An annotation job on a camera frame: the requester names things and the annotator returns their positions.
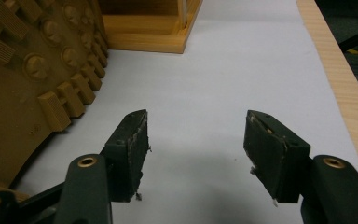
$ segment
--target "light wood surface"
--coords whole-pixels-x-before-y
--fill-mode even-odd
[[[313,0],[297,0],[298,8],[319,52],[339,109],[358,152],[358,82]]]
[[[103,8],[110,49],[184,52],[202,0],[131,1],[137,4],[116,0],[112,7],[117,8]]]

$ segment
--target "wooden board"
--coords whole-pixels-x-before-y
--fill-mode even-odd
[[[138,5],[133,4],[133,6],[137,7],[128,7],[131,6],[129,1],[135,1]],[[157,4],[159,0],[129,1],[109,1],[112,8],[104,8],[105,1],[100,0],[110,49],[184,52],[202,0],[187,0],[186,4],[178,4],[170,0],[160,4],[159,7],[150,6]],[[186,5],[186,18],[184,18],[184,5]]]
[[[297,4],[358,152],[358,82],[316,3],[297,0]]]

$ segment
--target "white surface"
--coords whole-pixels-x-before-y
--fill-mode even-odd
[[[301,223],[299,204],[276,208],[242,148],[248,109],[269,113],[312,145],[358,169],[296,0],[204,0],[186,51],[110,51],[86,114],[55,136],[18,190],[62,182],[71,160],[99,153],[123,117],[149,112],[153,152],[143,200],[114,203],[115,223]]]

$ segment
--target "wooden panel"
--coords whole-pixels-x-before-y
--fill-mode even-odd
[[[358,152],[358,82],[316,3],[297,0],[297,4]]]
[[[123,9],[119,12],[113,11],[114,14],[109,14],[107,13],[109,10],[106,10],[103,13],[103,22],[108,47],[110,49],[183,53],[202,0],[163,1],[164,3],[161,2],[158,9],[150,9],[150,5],[158,2],[160,1],[139,0],[139,3],[144,4],[145,8],[136,9],[135,13],[132,13],[133,9],[129,9],[131,13],[125,12]],[[103,6],[106,0],[100,0],[100,3]]]

